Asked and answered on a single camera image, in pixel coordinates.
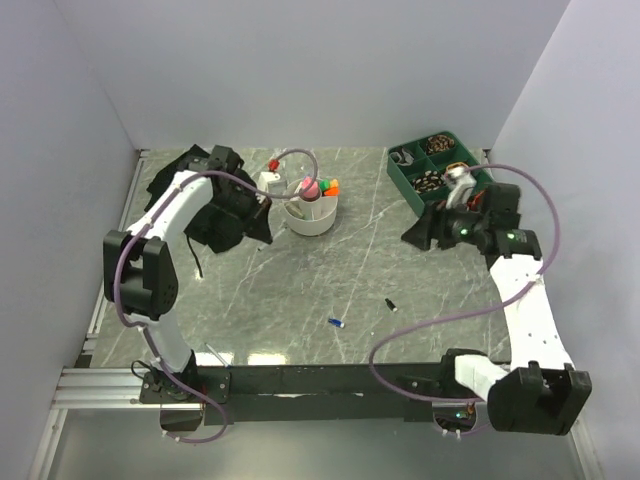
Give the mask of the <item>mint green correction tape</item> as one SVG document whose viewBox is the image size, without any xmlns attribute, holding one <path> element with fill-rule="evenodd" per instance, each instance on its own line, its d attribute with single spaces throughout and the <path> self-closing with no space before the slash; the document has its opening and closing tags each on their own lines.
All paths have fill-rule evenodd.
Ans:
<svg viewBox="0 0 640 480">
<path fill-rule="evenodd" d="M 302 210 L 298 207 L 298 205 L 296 203 L 287 202 L 285 204 L 285 209 L 293 217 L 298 218 L 300 220 L 304 220 L 305 219 L 304 213 L 302 212 Z"/>
</svg>

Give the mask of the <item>blue cap white marker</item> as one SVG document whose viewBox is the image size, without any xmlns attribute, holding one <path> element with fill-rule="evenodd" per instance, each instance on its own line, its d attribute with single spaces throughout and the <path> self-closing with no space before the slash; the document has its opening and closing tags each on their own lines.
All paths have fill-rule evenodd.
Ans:
<svg viewBox="0 0 640 480">
<path fill-rule="evenodd" d="M 311 183 L 312 183 L 312 180 L 310 177 L 304 178 L 299 184 L 299 191 L 302 192 L 306 190 L 311 185 Z"/>
</svg>

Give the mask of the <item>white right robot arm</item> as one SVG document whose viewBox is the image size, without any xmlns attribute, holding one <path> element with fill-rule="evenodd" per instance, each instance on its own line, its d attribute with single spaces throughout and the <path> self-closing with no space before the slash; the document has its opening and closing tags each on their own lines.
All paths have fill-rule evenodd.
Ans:
<svg viewBox="0 0 640 480">
<path fill-rule="evenodd" d="M 460 243 L 478 249 L 504 304 L 511 347 L 507 368 L 480 351 L 450 349 L 441 358 L 438 376 L 421 383 L 419 390 L 451 399 L 482 399 L 497 431 L 565 435 L 592 383 L 587 372 L 574 367 L 560 339 L 539 272 L 543 255 L 537 236 L 519 226 L 519 199 L 518 186 L 491 183 L 473 209 L 427 203 L 403 234 L 403 241 L 422 251 Z"/>
</svg>

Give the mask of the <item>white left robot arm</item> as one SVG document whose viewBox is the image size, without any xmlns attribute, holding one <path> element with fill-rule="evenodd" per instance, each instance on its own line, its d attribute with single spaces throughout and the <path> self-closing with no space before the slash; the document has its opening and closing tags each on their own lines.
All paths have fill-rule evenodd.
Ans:
<svg viewBox="0 0 640 480">
<path fill-rule="evenodd" d="M 105 296 L 142 329 L 157 364 L 170 371 L 164 389 L 179 402 L 197 395 L 200 378 L 189 370 L 194 355 L 173 309 L 179 282 L 172 247 L 185 238 L 219 254 L 244 238 L 273 240 L 271 201 L 258 198 L 243 166 L 230 147 L 207 152 L 192 146 L 148 185 L 144 217 L 125 231 L 110 231 L 103 241 Z"/>
</svg>

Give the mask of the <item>small black cap piece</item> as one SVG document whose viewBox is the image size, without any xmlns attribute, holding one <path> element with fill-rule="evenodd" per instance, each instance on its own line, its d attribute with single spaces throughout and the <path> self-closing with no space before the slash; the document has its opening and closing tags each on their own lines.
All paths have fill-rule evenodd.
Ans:
<svg viewBox="0 0 640 480">
<path fill-rule="evenodd" d="M 392 312 L 398 311 L 397 306 L 389 298 L 385 298 L 385 303 Z"/>
</svg>

